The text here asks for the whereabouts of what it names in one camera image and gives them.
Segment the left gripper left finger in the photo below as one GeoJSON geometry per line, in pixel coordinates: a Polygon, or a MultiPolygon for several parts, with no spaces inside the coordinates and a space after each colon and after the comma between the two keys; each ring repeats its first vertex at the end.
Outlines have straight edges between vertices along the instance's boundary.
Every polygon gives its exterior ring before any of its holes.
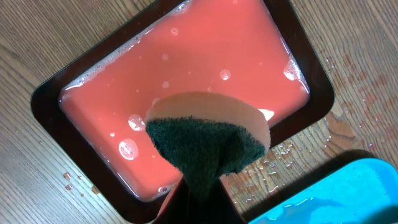
{"type": "Polygon", "coordinates": [[[153,224],[198,224],[198,207],[198,200],[181,179],[169,192],[153,224]]]}

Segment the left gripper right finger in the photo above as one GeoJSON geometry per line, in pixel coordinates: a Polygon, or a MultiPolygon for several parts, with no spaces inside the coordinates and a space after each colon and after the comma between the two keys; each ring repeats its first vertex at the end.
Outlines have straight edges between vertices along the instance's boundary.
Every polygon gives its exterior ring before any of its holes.
{"type": "Polygon", "coordinates": [[[246,221],[237,211],[229,197],[226,187],[221,179],[215,185],[215,203],[217,206],[218,220],[222,224],[246,224],[246,221]]]}

